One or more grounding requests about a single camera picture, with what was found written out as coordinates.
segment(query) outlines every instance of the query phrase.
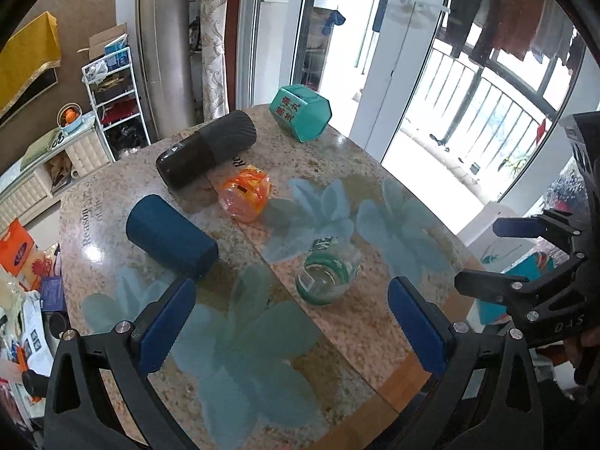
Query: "curtain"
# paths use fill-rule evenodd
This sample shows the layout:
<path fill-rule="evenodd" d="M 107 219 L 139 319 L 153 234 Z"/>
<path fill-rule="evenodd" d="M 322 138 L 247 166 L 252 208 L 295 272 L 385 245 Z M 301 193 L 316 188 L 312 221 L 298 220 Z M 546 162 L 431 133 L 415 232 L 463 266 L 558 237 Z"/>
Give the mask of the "curtain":
<path fill-rule="evenodd" d="M 200 46 L 202 51 L 202 98 L 204 119 L 229 113 L 225 71 L 225 13 L 227 0 L 202 0 Z"/>
<path fill-rule="evenodd" d="M 0 117 L 42 73 L 60 65 L 56 18 L 44 12 L 14 34 L 0 52 Z"/>

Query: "orange bag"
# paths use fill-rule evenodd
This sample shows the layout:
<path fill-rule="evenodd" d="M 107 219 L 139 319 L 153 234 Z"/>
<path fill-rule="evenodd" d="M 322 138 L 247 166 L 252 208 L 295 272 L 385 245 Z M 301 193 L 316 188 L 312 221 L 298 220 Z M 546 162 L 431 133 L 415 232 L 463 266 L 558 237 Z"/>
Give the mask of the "orange bag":
<path fill-rule="evenodd" d="M 16 218 L 8 227 L 6 235 L 0 238 L 0 264 L 4 270 L 15 277 L 19 275 L 33 246 L 34 239 Z"/>
<path fill-rule="evenodd" d="M 47 258 L 42 250 L 34 247 L 23 263 L 17 280 L 26 291 L 38 291 L 41 285 L 41 278 L 49 276 L 52 267 L 54 267 L 54 260 Z"/>

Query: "orange container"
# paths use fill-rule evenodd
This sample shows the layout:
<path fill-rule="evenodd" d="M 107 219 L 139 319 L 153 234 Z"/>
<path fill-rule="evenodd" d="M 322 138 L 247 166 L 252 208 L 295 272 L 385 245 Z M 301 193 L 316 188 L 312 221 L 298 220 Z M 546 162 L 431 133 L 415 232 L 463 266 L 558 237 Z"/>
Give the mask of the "orange container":
<path fill-rule="evenodd" d="M 259 216 L 270 193 L 269 176 L 249 165 L 223 185 L 219 192 L 219 203 L 230 216 L 248 223 Z"/>
<path fill-rule="evenodd" d="M 4 237 L 0 238 L 0 264 L 4 270 L 17 277 L 33 246 L 34 239 L 15 219 Z"/>

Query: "red package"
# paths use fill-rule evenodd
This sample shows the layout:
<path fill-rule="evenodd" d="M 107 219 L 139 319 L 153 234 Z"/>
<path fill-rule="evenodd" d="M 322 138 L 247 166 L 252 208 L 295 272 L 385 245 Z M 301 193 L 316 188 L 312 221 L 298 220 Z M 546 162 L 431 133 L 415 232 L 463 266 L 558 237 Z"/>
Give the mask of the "red package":
<path fill-rule="evenodd" d="M 0 238 L 0 264 L 4 270 L 15 277 L 19 275 L 33 246 L 34 239 L 19 220 L 15 219 L 8 227 L 6 235 Z"/>
<path fill-rule="evenodd" d="M 102 125 L 108 125 L 109 123 L 115 123 L 123 118 L 130 117 L 137 112 L 137 101 L 135 99 L 128 99 L 125 101 L 119 101 L 115 105 L 111 106 L 106 110 L 104 117 L 100 120 Z"/>
<path fill-rule="evenodd" d="M 54 259 L 46 257 L 42 250 L 34 248 L 31 250 L 23 267 L 17 276 L 17 281 L 26 291 L 39 291 L 41 279 L 52 273 Z"/>

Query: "yellow cloth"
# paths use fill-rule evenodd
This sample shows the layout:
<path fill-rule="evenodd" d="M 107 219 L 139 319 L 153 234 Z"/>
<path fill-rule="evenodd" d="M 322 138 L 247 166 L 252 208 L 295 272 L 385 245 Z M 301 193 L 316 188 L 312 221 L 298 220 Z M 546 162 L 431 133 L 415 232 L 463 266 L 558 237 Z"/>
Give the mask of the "yellow cloth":
<path fill-rule="evenodd" d="M 14 34 L 0 52 L 0 117 L 43 72 L 60 65 L 56 18 L 44 12 Z"/>

